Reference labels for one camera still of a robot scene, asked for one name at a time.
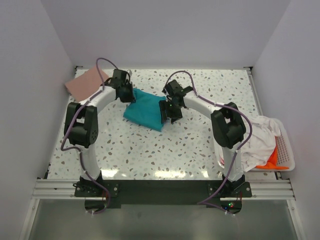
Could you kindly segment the teal t shirt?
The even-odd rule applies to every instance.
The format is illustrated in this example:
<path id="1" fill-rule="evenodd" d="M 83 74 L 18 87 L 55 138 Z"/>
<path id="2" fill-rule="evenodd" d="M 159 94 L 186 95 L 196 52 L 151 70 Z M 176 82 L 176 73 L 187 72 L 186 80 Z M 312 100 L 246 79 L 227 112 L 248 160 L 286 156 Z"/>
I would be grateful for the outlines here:
<path id="1" fill-rule="evenodd" d="M 124 111 L 123 117 L 132 123 L 161 132 L 164 124 L 161 121 L 159 101 L 165 101 L 165 96 L 157 96 L 133 89 L 135 102 L 132 102 Z"/>

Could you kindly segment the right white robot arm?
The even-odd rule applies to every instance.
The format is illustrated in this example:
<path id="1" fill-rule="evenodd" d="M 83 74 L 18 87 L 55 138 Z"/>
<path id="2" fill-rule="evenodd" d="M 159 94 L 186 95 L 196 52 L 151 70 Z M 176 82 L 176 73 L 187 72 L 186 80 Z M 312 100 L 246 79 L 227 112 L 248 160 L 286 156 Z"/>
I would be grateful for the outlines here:
<path id="1" fill-rule="evenodd" d="M 176 80 L 167 83 L 162 92 L 167 98 L 159 101 L 162 123 L 180 120 L 183 117 L 182 108 L 195 110 L 211 120 L 214 145 L 222 149 L 223 178 L 227 179 L 222 189 L 227 196 L 235 196 L 241 190 L 240 183 L 245 181 L 238 147 L 244 141 L 246 126 L 237 105 L 209 101 L 197 95 L 191 86 L 183 88 Z"/>

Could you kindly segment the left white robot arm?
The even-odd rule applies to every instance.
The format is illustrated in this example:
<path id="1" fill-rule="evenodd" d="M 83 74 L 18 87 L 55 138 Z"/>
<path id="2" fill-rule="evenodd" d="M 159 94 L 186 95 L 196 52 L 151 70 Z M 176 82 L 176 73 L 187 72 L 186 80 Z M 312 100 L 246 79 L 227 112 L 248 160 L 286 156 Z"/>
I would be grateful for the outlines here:
<path id="1" fill-rule="evenodd" d="M 112 77 L 104 80 L 94 94 L 80 102 L 69 103 L 66 109 L 60 149 L 78 151 L 81 178 L 88 180 L 85 189 L 92 196 L 99 196 L 104 190 L 104 184 L 97 180 L 102 175 L 95 149 L 99 135 L 98 114 L 116 100 L 122 103 L 136 101 L 128 71 L 114 69 Z"/>

